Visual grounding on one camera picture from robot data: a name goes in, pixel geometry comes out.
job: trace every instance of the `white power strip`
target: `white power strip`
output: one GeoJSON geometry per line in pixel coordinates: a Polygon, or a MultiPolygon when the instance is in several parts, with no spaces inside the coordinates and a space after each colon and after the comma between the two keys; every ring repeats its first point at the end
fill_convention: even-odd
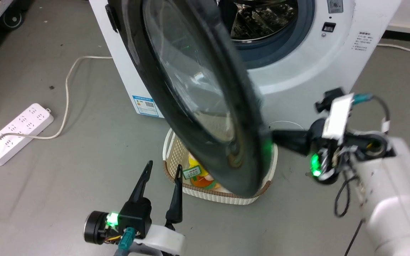
{"type": "MultiPolygon", "coordinates": [[[[36,136],[52,122],[53,116],[50,114],[50,110],[34,103],[2,128],[0,135],[5,133],[20,133],[36,136]]],[[[3,137],[0,140],[0,166],[11,159],[31,140],[32,138],[22,136],[8,135],[3,137]]]]}

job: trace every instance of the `caster wheel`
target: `caster wheel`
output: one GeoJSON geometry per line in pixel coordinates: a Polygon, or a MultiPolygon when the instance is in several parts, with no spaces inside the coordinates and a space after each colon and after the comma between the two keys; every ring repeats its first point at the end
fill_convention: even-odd
{"type": "Polygon", "coordinates": [[[5,30],[16,30],[25,21],[23,15],[19,10],[11,10],[10,8],[3,13],[0,18],[0,27],[5,30]]]}

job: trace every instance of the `green light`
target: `green light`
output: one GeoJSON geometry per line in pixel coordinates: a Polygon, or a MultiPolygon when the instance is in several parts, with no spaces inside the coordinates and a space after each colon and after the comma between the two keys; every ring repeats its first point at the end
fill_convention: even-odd
{"type": "Polygon", "coordinates": [[[107,225],[115,227],[118,226],[118,214],[112,212],[111,214],[107,215],[107,225]]]}
{"type": "Polygon", "coordinates": [[[322,173],[319,162],[319,155],[317,154],[311,156],[311,172],[315,177],[318,177],[322,173]]]}

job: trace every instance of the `washing machine door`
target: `washing machine door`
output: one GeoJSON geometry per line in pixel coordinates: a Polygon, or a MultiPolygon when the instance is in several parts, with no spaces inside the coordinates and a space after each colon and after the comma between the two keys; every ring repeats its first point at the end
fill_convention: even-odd
{"type": "Polygon", "coordinates": [[[272,142],[213,0],[109,0],[107,13],[171,128],[231,192],[262,186],[272,142]]]}

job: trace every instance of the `laundry basket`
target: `laundry basket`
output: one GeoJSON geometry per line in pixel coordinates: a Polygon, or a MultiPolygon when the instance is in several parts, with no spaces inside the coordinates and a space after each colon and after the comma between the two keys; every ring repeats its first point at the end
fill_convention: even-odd
{"type": "MultiPolygon", "coordinates": [[[[188,155],[189,151],[186,147],[184,147],[183,143],[181,143],[178,136],[172,131],[166,135],[164,141],[164,148],[162,152],[162,157],[164,160],[164,172],[167,178],[174,182],[174,177],[176,174],[176,170],[178,164],[183,166],[183,169],[189,168],[188,162],[188,155]]],[[[241,196],[237,196],[233,193],[223,192],[225,189],[221,189],[222,191],[215,191],[215,190],[206,190],[203,188],[198,188],[192,185],[189,185],[187,182],[188,180],[184,180],[183,178],[183,192],[186,194],[190,194],[191,196],[199,197],[205,200],[224,203],[224,204],[240,204],[246,205],[254,202],[259,196],[265,191],[267,191],[268,187],[270,186],[273,175],[275,174],[276,163],[278,160],[278,148],[275,144],[273,144],[273,156],[272,156],[272,163],[270,165],[270,169],[267,173],[267,176],[264,178],[262,182],[262,188],[251,198],[244,198],[241,196]]]]}

